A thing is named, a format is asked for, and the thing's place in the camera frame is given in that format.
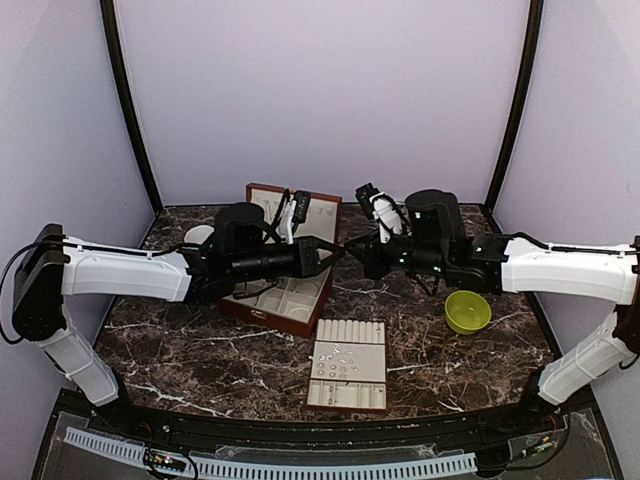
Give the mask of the brown leather jewelry box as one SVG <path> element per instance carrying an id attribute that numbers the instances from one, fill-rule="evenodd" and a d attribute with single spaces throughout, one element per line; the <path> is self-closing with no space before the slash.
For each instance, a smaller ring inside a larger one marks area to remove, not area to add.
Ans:
<path id="1" fill-rule="evenodd" d="M 323 193 L 310 194 L 306 220 L 292 232 L 336 243 L 339 235 L 342 198 Z M 332 285 L 333 269 L 309 278 L 281 277 L 238 284 L 242 299 L 227 296 L 218 302 L 220 312 L 248 323 L 267 326 L 295 336 L 311 336 Z"/>

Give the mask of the beige jewelry tray insert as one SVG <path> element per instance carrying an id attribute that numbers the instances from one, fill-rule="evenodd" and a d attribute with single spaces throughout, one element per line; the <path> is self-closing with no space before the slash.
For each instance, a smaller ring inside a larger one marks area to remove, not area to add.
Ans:
<path id="1" fill-rule="evenodd" d="M 359 412 L 387 409 L 387 335 L 382 322 L 320 319 L 307 406 Z"/>

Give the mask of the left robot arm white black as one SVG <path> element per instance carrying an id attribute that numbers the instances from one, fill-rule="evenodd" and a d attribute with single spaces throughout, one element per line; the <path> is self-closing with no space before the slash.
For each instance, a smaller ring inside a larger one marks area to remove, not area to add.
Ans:
<path id="1" fill-rule="evenodd" d="M 120 248 L 85 242 L 48 224 L 9 260 L 14 267 L 11 323 L 16 338 L 38 345 L 120 436 L 141 427 L 113 370 L 72 324 L 67 296 L 106 294 L 211 304 L 236 286 L 280 277 L 306 279 L 330 269 L 345 250 L 313 235 L 296 236 L 306 216 L 294 205 L 282 213 L 280 232 L 264 210 L 240 202 L 220 210 L 200 243 L 165 250 Z"/>

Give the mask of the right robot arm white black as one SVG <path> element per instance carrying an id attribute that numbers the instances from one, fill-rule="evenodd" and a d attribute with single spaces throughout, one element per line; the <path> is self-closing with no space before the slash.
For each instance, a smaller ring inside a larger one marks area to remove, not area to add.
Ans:
<path id="1" fill-rule="evenodd" d="M 529 376 L 510 424 L 534 432 L 549 410 L 614 366 L 639 356 L 639 245 L 544 243 L 523 232 L 467 236 L 456 196 L 437 189 L 398 205 L 372 184 L 356 191 L 375 231 L 348 241 L 346 250 L 379 280 L 393 270 L 476 293 L 547 292 L 607 300 L 612 312 L 558 360 Z"/>

